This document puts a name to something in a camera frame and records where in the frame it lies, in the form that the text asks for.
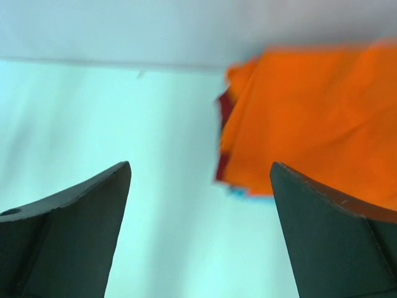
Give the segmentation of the orange t shirt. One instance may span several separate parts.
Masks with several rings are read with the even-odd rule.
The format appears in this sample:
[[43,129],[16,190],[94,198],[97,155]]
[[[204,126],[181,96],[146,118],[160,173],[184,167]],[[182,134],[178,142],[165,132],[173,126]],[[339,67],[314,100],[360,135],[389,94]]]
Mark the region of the orange t shirt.
[[396,42],[272,47],[238,96],[216,179],[272,194],[276,161],[396,209]]

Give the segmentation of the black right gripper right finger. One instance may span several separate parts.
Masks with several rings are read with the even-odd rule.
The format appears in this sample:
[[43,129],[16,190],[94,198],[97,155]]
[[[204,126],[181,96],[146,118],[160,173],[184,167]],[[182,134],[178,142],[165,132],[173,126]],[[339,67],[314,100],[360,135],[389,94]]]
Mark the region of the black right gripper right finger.
[[300,297],[395,297],[396,212],[273,163],[270,180]]

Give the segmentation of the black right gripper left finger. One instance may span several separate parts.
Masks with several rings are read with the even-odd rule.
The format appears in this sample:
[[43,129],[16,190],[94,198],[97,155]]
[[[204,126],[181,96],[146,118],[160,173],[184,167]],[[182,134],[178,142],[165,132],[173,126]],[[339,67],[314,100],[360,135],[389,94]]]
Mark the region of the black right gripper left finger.
[[1,213],[2,297],[104,297],[132,172],[117,163]]

